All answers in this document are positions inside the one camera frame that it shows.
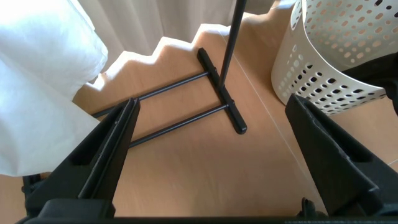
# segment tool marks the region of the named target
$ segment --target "curtain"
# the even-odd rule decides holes
[[[71,1],[0,2],[0,174],[53,171],[98,124],[71,100],[107,53]]]
[[[246,12],[267,13],[274,0],[249,0]],[[235,0],[79,0],[109,50],[152,55],[161,37],[191,42],[200,24],[229,26]]]

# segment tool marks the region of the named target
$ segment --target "white plastic basket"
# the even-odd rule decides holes
[[[397,51],[398,0],[298,0],[272,86],[284,104],[295,93],[337,114],[386,94],[340,71]]]

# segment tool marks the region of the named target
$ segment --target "beige curtain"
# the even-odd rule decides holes
[[[266,13],[274,0],[249,0],[246,11]],[[107,46],[105,70],[130,51],[152,55],[161,37],[191,42],[200,24],[230,25],[235,0],[79,0]]]

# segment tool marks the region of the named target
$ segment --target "brown floor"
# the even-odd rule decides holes
[[[324,210],[271,87],[289,15],[290,9],[271,10],[241,26],[226,86],[247,133],[237,135],[222,111],[131,149],[114,198],[117,216],[295,215],[302,197]],[[205,32],[192,50],[166,46],[155,64],[130,61],[101,91],[84,86],[74,102],[92,113],[198,73],[198,47],[221,70],[227,38]],[[206,78],[149,98],[141,104],[133,139],[218,103]],[[391,102],[375,101],[333,119],[398,170],[398,119]],[[14,222],[24,215],[22,181],[0,176],[0,183],[0,216]]]

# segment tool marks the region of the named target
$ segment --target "vertical black pole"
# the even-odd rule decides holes
[[[241,21],[244,12],[244,6],[246,5],[246,0],[236,0],[234,16],[232,18],[231,29],[229,30],[229,39],[226,45],[223,67],[220,73],[220,81],[218,86],[224,86],[226,74],[228,72],[229,63],[231,61],[232,53],[234,52],[236,38],[238,38],[239,27],[241,26]]]

